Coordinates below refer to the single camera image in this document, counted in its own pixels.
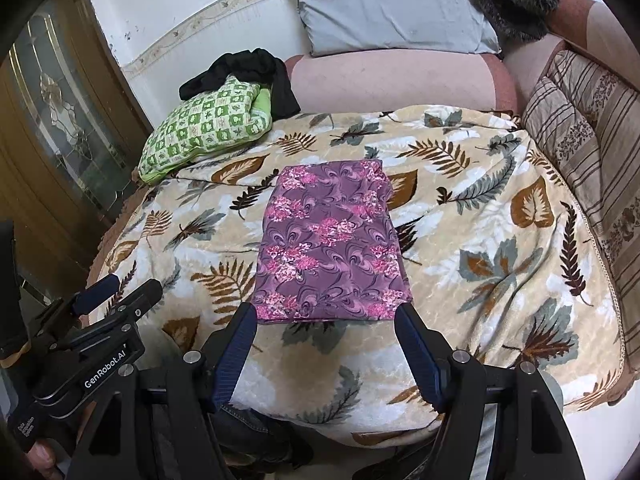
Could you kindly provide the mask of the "left hand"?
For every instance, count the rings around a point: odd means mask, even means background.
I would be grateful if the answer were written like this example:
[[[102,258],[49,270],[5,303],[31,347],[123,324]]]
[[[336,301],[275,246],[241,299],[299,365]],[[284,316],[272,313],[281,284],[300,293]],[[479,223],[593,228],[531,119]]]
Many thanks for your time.
[[[38,471],[43,478],[49,480],[63,480],[64,474],[58,469],[58,462],[54,449],[46,441],[37,441],[26,454],[30,466]]]

